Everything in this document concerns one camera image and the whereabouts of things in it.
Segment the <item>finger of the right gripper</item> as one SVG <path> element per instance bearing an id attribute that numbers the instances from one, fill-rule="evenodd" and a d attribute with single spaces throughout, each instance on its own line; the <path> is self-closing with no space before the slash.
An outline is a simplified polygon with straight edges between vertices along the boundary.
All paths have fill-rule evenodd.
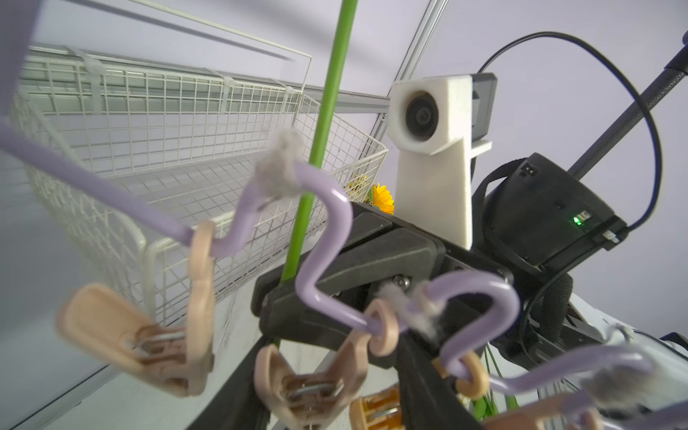
<path id="1" fill-rule="evenodd" d="M 441 238 L 367 204 L 354 204 L 353 214 L 346 245 L 317 282 L 319 290 L 362 312 L 386 281 L 403 277 L 414 287 L 438 274 L 446 251 Z M 251 311 L 261 333 L 339 349 L 350 328 L 304 305 L 294 282 L 281 282 L 281 272 L 266 272 L 254 287 Z"/>
<path id="2" fill-rule="evenodd" d="M 406 429 L 482 429 L 410 334 L 401 336 L 396 353 L 402 424 Z"/>

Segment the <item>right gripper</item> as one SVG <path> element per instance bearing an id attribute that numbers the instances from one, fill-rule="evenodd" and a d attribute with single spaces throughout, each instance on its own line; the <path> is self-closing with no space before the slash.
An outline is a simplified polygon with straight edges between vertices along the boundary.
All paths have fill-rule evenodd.
<path id="1" fill-rule="evenodd" d="M 509 269 L 521 300 L 628 236 L 599 196 L 545 156 L 516 159 L 485 177 L 472 195 L 473 247 Z"/>

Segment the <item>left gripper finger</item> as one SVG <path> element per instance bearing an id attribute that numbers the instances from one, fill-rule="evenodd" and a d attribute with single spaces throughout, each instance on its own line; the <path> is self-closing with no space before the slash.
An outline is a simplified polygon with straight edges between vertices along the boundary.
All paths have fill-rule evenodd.
<path id="1" fill-rule="evenodd" d="M 254 363 L 263 347 L 273 338 L 262 336 L 245 356 L 215 397 L 188 430 L 254 430 L 266 429 L 270 410 L 262 403 L 254 388 Z"/>

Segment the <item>lilac clip hanger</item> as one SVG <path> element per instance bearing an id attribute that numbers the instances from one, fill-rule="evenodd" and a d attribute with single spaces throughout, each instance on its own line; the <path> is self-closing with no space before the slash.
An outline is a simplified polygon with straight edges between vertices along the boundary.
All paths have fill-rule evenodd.
<path id="1" fill-rule="evenodd" d="M 125 213 L 145 226 L 188 247 L 192 295 L 186 327 L 186 364 L 181 377 L 191 379 L 202 371 L 211 351 L 211 282 L 214 258 L 241 250 L 251 235 L 263 203 L 276 189 L 259 174 L 245 187 L 229 233 L 214 235 L 215 226 L 205 221 L 189 227 L 145 202 L 34 143 L 10 127 L 1 128 L 1 146 L 17 159 L 56 177 L 87 195 Z M 318 313 L 350 329 L 333 363 L 321 374 L 298 376 L 268 343 L 249 359 L 254 394 L 263 412 L 281 419 L 290 429 L 324 429 L 350 406 L 367 377 L 370 355 L 397 355 L 401 413 L 409 429 L 466 429 L 475 419 L 458 403 L 458 396 L 482 395 L 489 390 L 518 394 L 535 390 L 570 374 L 586 373 L 577 392 L 541 401 L 480 421 L 481 429 L 539 429 L 550 417 L 566 417 L 573 429 L 605 429 L 600 410 L 627 406 L 653 388 L 662 370 L 646 351 L 633 346 L 590 346 L 565 353 L 523 376 L 505 379 L 489 374 L 476 356 L 477 347 L 503 333 L 515 320 L 519 300 L 515 290 L 487 272 L 455 272 L 426 283 L 415 297 L 399 303 L 376 299 L 365 312 L 344 305 L 317 288 L 317 281 L 343 249 L 351 231 L 353 208 L 344 191 L 331 177 L 285 154 L 277 157 L 277 170 L 293 191 L 316 194 L 324 203 L 328 220 L 324 234 L 297 273 L 295 288 L 300 301 Z M 401 344 L 401 333 L 418 330 L 435 311 L 452 298 L 478 293 L 492 304 L 485 315 L 458 331 L 442 345 L 442 370 L 454 376 L 454 390 L 440 378 L 440 370 Z"/>

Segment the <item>yellow tulip group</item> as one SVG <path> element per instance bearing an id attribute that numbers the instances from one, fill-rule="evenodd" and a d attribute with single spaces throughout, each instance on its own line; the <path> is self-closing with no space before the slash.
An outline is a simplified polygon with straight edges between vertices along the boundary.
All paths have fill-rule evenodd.
<path id="1" fill-rule="evenodd" d="M 322 103 L 308 160 L 316 168 L 320 168 L 324 162 L 325 149 L 338 100 L 357 7 L 357 0 L 344 0 L 341 3 Z M 290 248 L 281 274 L 281 282 L 291 281 L 296 277 L 314 201 L 315 197 L 309 193 L 303 195 L 299 201 Z"/>

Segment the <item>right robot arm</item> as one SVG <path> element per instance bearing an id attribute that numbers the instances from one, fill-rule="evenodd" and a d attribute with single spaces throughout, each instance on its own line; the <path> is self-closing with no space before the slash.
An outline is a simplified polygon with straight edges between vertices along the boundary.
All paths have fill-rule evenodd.
<path id="1" fill-rule="evenodd" d="M 349 327 L 331 365 L 315 374 L 296 374 L 277 347 L 262 348 L 254 365 L 254 387 L 263 403 L 292 429 L 327 428 L 353 403 L 367 378 L 370 356 L 396 351 L 408 329 L 432 334 L 448 302 L 478 293 L 490 297 L 490 308 L 441 347 L 432 376 L 447 373 L 464 395 L 496 390 L 516 394 L 537 389 L 571 374 L 583 374 L 576 392 L 566 392 L 490 417 L 485 429 L 540 429 L 552 417 L 564 417 L 571 429 L 605 429 L 602 406 L 627 405 L 656 383 L 659 363 L 637 345 L 586 346 L 565 353 L 522 376 L 489 374 L 475 350 L 502 334 L 516 319 L 520 301 L 513 287 L 489 272 L 459 270 L 421 283 L 411 294 L 394 290 L 363 311 L 346 305 L 317 287 L 317 281 L 344 247 L 353 208 L 342 187 L 320 169 L 289 152 L 274 150 L 261 159 L 247 192 L 257 202 L 315 192 L 328 211 L 328 222 L 295 279 L 299 301 L 315 312 Z"/>

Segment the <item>black clothes rack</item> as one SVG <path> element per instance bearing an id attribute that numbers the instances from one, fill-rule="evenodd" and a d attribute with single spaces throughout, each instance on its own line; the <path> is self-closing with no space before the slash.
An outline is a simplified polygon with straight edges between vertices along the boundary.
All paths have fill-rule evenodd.
<path id="1" fill-rule="evenodd" d="M 687 76 L 687 33 L 682 37 L 682 48 L 668 62 L 664 70 L 641 94 L 648 109 L 652 110 L 679 82 Z M 637 103 L 632 103 L 612 125 L 603 132 L 600 138 L 589 147 L 576 161 L 568 173 L 577 179 L 583 178 L 611 150 L 643 120 L 643 114 Z"/>

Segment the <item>sunflower bouquet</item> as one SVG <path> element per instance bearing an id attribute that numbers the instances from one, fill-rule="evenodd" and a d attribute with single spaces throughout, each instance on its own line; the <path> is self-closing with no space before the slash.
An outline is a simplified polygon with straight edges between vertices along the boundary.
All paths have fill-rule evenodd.
<path id="1" fill-rule="evenodd" d="M 367 175 L 354 177 L 347 184 L 349 196 L 355 201 L 369 204 L 380 211 L 394 215 L 395 202 L 387 186 L 375 184 Z"/>

